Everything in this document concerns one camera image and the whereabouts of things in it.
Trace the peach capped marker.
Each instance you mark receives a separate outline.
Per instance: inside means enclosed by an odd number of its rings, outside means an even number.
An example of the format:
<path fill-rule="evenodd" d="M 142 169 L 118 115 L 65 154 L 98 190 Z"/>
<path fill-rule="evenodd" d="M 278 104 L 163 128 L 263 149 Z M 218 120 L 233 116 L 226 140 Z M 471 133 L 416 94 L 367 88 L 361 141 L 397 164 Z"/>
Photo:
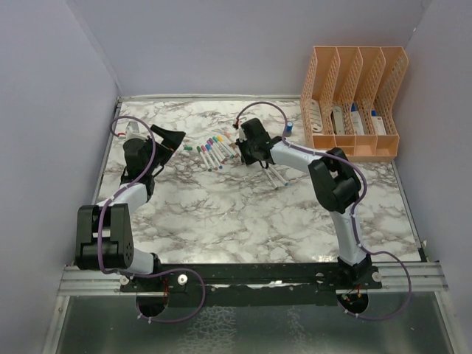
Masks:
<path fill-rule="evenodd" d="M 236 141 L 232 138 L 231 134 L 229 132 L 225 132 L 224 133 L 225 137 L 229 140 L 230 142 L 230 145 L 232 146 L 232 148 L 234 149 L 238 149 L 239 148 L 239 145 L 236 143 Z"/>

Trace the white printed card package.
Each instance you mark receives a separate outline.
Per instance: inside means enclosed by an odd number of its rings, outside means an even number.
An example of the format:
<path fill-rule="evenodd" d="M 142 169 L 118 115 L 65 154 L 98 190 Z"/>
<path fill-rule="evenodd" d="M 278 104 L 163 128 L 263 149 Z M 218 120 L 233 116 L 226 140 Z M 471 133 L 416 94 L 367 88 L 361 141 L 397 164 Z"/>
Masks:
<path fill-rule="evenodd" d="M 316 100 L 311 100 L 308 107 L 309 119 L 313 133 L 322 133 L 324 124 L 322 120 L 319 103 Z"/>

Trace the peach plastic desk organizer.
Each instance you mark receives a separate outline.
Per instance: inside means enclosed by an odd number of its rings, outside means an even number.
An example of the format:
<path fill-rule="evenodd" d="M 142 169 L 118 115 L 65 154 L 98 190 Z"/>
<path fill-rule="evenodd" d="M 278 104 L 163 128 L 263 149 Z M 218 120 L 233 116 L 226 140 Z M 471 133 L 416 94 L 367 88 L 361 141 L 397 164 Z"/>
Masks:
<path fill-rule="evenodd" d="M 305 144 L 354 162 L 391 162 L 392 116 L 409 60 L 401 46 L 315 46 L 300 97 Z"/>

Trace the aluminium frame rail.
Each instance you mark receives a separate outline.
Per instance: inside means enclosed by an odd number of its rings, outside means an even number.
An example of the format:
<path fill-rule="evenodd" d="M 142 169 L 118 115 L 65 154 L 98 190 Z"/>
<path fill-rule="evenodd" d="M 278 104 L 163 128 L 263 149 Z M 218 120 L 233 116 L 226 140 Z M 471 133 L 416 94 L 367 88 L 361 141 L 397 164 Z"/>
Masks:
<path fill-rule="evenodd" d="M 205 285 L 216 290 L 297 289 L 312 285 L 317 291 L 342 294 L 351 289 L 375 292 L 446 291 L 448 284 L 439 263 L 373 263 L 359 280 L 340 275 L 335 263 L 246 263 L 246 264 L 167 264 L 170 274 L 153 279 L 80 270 L 75 266 L 63 271 L 61 296 L 138 295 L 163 296 L 199 290 Z"/>

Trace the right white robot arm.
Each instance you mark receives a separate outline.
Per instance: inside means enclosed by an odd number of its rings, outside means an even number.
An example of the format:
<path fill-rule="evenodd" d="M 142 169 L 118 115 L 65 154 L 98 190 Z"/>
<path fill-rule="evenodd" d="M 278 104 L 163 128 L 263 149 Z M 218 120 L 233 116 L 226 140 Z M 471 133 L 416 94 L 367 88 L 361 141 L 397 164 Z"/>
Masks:
<path fill-rule="evenodd" d="M 316 199 L 330 213 L 335 226 L 340 283 L 346 288 L 356 288 L 365 280 L 372 261 L 364 250 L 356 215 L 361 181 L 344 151 L 337 147 L 314 150 L 281 136 L 270 137 L 258 118 L 235 127 L 239 133 L 236 145 L 245 164 L 284 165 L 310 176 Z"/>

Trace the teal capped marker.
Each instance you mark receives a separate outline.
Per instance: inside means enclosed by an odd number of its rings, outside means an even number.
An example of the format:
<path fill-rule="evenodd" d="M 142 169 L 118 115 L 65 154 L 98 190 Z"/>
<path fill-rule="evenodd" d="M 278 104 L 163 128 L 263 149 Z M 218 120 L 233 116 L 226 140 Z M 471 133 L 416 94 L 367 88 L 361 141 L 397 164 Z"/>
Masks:
<path fill-rule="evenodd" d="M 227 145 L 225 145 L 218 137 L 214 136 L 213 140 L 219 146 L 219 148 L 228 155 L 230 159 L 235 157 L 232 150 Z"/>

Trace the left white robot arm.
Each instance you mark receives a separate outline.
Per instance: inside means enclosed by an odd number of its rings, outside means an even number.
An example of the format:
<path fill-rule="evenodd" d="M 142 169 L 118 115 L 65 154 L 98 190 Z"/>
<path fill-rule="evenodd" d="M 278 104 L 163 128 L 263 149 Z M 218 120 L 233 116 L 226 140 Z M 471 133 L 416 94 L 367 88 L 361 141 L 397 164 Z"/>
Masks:
<path fill-rule="evenodd" d="M 137 275 L 147 291 L 158 289 L 163 280 L 156 254 L 140 251 L 133 244 L 131 215 L 153 195 L 154 178 L 178 150 L 186 136 L 156 125 L 143 137 L 130 131 L 125 135 L 125 168 L 118 190 L 95 205 L 77 212 L 75 265 L 81 270 L 125 272 Z"/>

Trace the light blue capped marker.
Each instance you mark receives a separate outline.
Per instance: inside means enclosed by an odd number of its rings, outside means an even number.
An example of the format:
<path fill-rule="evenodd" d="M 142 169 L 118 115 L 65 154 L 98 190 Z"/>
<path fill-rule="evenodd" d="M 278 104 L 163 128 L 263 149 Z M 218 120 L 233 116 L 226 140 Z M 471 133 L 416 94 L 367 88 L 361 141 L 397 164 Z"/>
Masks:
<path fill-rule="evenodd" d="M 270 167 L 270 170 L 271 172 L 280 180 L 280 182 L 284 185 L 284 186 L 288 186 L 289 183 L 282 177 L 282 175 L 280 175 L 272 166 L 269 166 Z"/>

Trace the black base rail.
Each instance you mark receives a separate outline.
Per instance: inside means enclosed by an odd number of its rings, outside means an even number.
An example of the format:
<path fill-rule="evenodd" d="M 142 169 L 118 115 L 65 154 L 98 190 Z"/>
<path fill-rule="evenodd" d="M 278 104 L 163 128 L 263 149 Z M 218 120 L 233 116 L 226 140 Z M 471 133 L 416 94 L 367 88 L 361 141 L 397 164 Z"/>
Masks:
<path fill-rule="evenodd" d="M 133 278 L 121 293 L 172 308 L 335 306 L 340 293 L 382 286 L 374 265 L 354 285 L 341 279 L 338 263 L 164 264 L 161 269 L 164 274 L 157 278 Z"/>

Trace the white blue box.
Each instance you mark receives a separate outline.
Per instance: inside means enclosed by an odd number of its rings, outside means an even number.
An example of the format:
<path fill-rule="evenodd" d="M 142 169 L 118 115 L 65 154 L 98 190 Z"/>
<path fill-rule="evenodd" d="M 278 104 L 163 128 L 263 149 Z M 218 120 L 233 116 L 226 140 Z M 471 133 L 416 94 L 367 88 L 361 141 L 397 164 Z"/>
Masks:
<path fill-rule="evenodd" d="M 364 124 L 361 118 L 361 115 L 358 111 L 357 105 L 355 103 L 351 106 L 351 119 L 353 123 L 353 129 L 356 135 L 364 135 Z"/>

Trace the white red box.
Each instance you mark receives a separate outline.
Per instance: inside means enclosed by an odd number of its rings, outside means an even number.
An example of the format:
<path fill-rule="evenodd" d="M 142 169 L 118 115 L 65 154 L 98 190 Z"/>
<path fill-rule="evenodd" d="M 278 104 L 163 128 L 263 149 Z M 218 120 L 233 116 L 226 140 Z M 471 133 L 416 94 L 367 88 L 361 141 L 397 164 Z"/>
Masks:
<path fill-rule="evenodd" d="M 375 110 L 371 110 L 372 125 L 377 135 L 386 135 L 383 117 L 378 116 Z"/>

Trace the purple capped marker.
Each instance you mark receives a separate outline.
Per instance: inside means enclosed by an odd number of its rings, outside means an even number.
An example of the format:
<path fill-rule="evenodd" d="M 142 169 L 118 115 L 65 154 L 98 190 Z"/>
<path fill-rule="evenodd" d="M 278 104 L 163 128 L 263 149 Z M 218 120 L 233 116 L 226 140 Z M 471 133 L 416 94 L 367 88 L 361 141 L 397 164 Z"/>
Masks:
<path fill-rule="evenodd" d="M 212 146 L 212 149 L 214 150 L 215 155 L 218 156 L 219 160 L 221 161 L 221 164 L 224 164 L 226 161 L 225 156 L 221 153 L 215 141 L 212 138 L 209 138 L 207 142 Z"/>

